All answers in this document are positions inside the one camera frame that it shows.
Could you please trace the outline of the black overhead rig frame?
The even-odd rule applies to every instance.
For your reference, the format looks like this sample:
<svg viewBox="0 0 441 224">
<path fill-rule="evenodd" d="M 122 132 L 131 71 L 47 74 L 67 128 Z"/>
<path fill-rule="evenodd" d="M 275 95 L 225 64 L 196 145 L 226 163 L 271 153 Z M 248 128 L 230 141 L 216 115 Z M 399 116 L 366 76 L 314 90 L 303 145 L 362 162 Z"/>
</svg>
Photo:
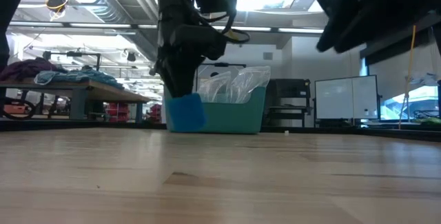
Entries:
<svg viewBox="0 0 441 224">
<path fill-rule="evenodd" d="M 65 55 L 67 57 L 93 56 L 93 57 L 96 57 L 96 65 L 94 66 L 94 68 L 96 69 L 96 71 L 99 71 L 99 69 L 101 68 L 101 54 L 100 53 L 76 52 L 76 51 L 69 51 L 69 52 L 44 51 L 43 52 L 43 58 L 46 60 L 50 60 L 52 55 Z"/>
</svg>

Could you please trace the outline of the black table frame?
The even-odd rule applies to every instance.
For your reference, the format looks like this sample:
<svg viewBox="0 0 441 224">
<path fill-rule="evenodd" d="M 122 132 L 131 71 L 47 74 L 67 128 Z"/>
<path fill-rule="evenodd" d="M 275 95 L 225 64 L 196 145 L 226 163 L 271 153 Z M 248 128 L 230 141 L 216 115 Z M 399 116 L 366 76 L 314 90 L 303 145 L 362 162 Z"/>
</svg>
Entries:
<svg viewBox="0 0 441 224">
<path fill-rule="evenodd" d="M 28 131 L 28 130 L 61 130 L 73 128 L 128 128 L 147 130 L 166 130 L 165 124 L 149 123 L 106 123 L 96 121 L 68 121 L 68 120 L 30 120 L 11 121 L 0 120 L 0 132 Z M 292 134 L 347 134 L 379 136 L 393 139 L 409 139 L 417 141 L 429 141 L 441 143 L 441 131 L 431 130 L 388 130 L 373 128 L 283 128 L 263 126 L 260 130 L 266 133 L 283 133 L 288 131 Z"/>
</svg>

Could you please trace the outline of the purple clothes pile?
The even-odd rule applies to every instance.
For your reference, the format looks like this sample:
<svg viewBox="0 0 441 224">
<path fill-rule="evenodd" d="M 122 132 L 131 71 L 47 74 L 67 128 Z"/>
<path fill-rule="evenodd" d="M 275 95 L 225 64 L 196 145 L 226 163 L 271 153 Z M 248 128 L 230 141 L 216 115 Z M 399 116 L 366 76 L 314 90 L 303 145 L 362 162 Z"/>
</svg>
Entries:
<svg viewBox="0 0 441 224">
<path fill-rule="evenodd" d="M 11 63 L 0 73 L 0 81 L 22 81 L 26 78 L 35 77 L 42 71 L 67 72 L 61 66 L 52 64 L 44 58 L 37 57 Z"/>
</svg>

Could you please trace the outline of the clear plastic zip bag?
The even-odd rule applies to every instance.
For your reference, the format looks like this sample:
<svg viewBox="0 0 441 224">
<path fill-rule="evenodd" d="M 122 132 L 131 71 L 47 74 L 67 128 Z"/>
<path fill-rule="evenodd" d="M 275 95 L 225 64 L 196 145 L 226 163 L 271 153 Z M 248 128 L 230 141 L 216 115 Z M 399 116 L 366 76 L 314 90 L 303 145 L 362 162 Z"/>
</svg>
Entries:
<svg viewBox="0 0 441 224">
<path fill-rule="evenodd" d="M 270 78 L 269 66 L 243 68 L 235 77 L 227 71 L 201 81 L 196 92 L 203 103 L 244 103 L 255 88 L 265 88 Z"/>
</svg>

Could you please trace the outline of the green plastic bin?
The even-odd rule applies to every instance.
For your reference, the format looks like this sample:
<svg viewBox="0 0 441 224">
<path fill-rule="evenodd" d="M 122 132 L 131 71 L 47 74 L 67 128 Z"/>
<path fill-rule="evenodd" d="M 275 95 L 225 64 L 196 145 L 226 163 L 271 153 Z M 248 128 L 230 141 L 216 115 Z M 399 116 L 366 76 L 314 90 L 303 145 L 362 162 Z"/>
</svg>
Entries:
<svg viewBox="0 0 441 224">
<path fill-rule="evenodd" d="M 262 125 L 265 92 L 263 87 L 255 88 L 244 103 L 203 103 L 204 128 L 198 132 L 181 133 L 257 134 Z M 165 90 L 164 98 L 173 97 Z"/>
</svg>

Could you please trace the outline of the black ceiling device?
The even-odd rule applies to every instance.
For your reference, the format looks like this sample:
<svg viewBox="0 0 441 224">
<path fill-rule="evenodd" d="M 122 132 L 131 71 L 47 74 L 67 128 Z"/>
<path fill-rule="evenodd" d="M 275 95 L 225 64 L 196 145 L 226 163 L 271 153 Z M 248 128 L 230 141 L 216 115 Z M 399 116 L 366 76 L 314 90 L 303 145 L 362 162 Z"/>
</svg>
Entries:
<svg viewBox="0 0 441 224">
<path fill-rule="evenodd" d="M 50 21 L 64 17 L 69 0 L 46 0 L 45 6 L 50 11 Z"/>
</svg>

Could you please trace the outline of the red storage bin stack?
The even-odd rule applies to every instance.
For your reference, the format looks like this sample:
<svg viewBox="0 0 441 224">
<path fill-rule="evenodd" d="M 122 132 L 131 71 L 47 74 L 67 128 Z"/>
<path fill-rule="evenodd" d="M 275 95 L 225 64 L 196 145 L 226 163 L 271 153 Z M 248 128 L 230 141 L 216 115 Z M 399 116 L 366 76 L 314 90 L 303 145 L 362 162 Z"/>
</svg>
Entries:
<svg viewBox="0 0 441 224">
<path fill-rule="evenodd" d="M 159 123 L 159 124 L 162 123 L 161 109 L 162 109 L 162 105 L 160 104 L 155 104 L 150 108 L 149 122 Z"/>
<path fill-rule="evenodd" d="M 109 103 L 105 111 L 109 122 L 126 123 L 130 117 L 130 111 L 126 103 Z"/>
</svg>

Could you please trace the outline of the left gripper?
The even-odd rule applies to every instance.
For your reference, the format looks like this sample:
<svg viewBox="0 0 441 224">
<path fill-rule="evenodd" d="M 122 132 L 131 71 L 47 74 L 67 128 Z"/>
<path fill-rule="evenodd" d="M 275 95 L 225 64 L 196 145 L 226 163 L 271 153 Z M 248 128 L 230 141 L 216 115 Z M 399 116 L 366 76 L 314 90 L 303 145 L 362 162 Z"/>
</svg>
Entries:
<svg viewBox="0 0 441 224">
<path fill-rule="evenodd" d="M 158 22 L 157 60 L 150 74 L 161 74 L 172 97 L 192 93 L 194 77 L 205 59 L 225 53 L 227 37 L 211 26 Z"/>
</svg>

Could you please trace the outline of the whiteboard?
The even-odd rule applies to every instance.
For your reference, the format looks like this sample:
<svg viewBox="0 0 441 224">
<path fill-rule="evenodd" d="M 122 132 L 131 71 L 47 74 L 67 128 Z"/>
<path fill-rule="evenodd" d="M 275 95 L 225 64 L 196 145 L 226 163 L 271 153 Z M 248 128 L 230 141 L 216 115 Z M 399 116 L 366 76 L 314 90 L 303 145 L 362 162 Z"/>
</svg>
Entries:
<svg viewBox="0 0 441 224">
<path fill-rule="evenodd" d="M 376 75 L 315 81 L 316 118 L 380 118 Z"/>
</svg>

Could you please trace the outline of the black round wheel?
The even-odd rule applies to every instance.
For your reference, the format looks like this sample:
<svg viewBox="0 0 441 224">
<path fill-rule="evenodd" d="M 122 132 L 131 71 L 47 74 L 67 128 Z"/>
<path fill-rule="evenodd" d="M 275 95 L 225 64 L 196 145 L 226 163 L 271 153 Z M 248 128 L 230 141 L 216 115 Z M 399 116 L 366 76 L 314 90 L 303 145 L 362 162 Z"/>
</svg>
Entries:
<svg viewBox="0 0 441 224">
<path fill-rule="evenodd" d="M 14 105 L 15 103 L 19 103 L 19 104 L 23 104 L 23 105 L 28 106 L 30 108 L 30 111 L 28 112 L 28 114 L 24 117 L 18 117 L 18 116 L 11 115 L 4 110 L 4 105 Z M 13 121 L 30 120 L 35 115 L 36 111 L 37 111 L 37 107 L 29 101 L 26 101 L 23 99 L 13 99 L 10 97 L 1 97 L 0 98 L 0 113 L 7 119 L 10 119 Z"/>
</svg>

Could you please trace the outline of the teal cloth pile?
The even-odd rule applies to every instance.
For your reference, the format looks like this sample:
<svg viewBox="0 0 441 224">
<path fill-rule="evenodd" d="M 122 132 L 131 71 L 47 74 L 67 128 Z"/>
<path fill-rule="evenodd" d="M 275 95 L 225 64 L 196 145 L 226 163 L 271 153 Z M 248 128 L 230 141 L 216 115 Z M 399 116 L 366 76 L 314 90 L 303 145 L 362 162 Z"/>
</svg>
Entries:
<svg viewBox="0 0 441 224">
<path fill-rule="evenodd" d="M 34 83 L 47 85 L 49 83 L 85 83 L 98 82 L 123 90 L 124 86 L 114 77 L 96 70 L 70 70 L 68 72 L 41 71 L 34 78 Z"/>
</svg>

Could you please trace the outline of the green cloth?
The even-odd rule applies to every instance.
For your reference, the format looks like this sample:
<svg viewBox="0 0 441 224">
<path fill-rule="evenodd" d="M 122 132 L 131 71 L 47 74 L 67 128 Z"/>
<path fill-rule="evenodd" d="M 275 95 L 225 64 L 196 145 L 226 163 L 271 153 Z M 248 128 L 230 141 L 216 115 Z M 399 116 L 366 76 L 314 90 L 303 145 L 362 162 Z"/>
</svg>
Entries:
<svg viewBox="0 0 441 224">
<path fill-rule="evenodd" d="M 441 119 L 438 117 L 414 119 L 413 122 L 418 123 L 420 125 L 441 125 Z"/>
</svg>

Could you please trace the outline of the blue elastic bandage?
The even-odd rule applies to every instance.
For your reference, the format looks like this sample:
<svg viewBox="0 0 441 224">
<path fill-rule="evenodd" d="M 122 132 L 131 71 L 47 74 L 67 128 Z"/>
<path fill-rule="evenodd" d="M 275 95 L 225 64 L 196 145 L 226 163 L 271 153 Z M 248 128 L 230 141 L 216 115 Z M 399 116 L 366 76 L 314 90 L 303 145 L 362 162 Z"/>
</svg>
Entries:
<svg viewBox="0 0 441 224">
<path fill-rule="evenodd" d="M 206 123 L 203 102 L 197 93 L 165 100 L 166 122 L 172 132 L 198 132 Z"/>
</svg>

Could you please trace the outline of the wooden workbench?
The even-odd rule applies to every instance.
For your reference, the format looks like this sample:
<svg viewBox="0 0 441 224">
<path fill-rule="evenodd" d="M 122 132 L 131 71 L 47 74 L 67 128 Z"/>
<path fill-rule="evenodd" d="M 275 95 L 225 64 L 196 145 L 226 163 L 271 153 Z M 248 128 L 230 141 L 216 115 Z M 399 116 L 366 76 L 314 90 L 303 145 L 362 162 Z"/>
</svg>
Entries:
<svg viewBox="0 0 441 224">
<path fill-rule="evenodd" d="M 53 94 L 71 98 L 70 120 L 85 120 L 85 104 L 87 101 L 101 101 L 106 103 L 133 103 L 136 104 L 136 122 L 140 123 L 143 116 L 143 104 L 150 101 L 150 98 L 130 92 L 120 90 L 111 85 L 106 85 L 96 81 L 82 83 L 49 83 L 39 85 L 34 83 L 33 78 L 22 81 L 0 81 L 0 89 L 16 88 L 21 90 L 31 90 L 44 94 Z"/>
</svg>

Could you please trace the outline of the black cart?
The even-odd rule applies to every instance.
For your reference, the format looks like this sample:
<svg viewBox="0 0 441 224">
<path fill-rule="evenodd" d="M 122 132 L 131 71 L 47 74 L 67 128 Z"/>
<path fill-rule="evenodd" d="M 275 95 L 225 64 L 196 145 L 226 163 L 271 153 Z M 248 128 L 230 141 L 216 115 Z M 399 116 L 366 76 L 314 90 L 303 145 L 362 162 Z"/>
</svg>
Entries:
<svg viewBox="0 0 441 224">
<path fill-rule="evenodd" d="M 265 93 L 262 126 L 282 126 L 282 121 L 300 121 L 311 114 L 309 79 L 271 79 Z"/>
</svg>

